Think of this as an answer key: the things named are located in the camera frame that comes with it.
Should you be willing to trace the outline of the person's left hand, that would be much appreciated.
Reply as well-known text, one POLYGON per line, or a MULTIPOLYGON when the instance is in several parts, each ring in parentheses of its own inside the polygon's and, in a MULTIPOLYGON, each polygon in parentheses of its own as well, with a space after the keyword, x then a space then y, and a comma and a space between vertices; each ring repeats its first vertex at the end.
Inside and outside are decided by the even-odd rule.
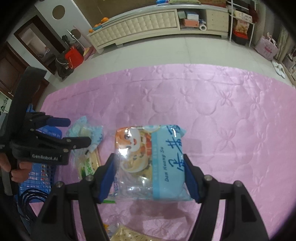
POLYGON ((29 179, 32 170, 32 163, 20 161, 16 169, 12 169, 6 154, 1 153, 0 157, 1 170, 11 172, 11 180, 16 183, 22 183, 29 179))

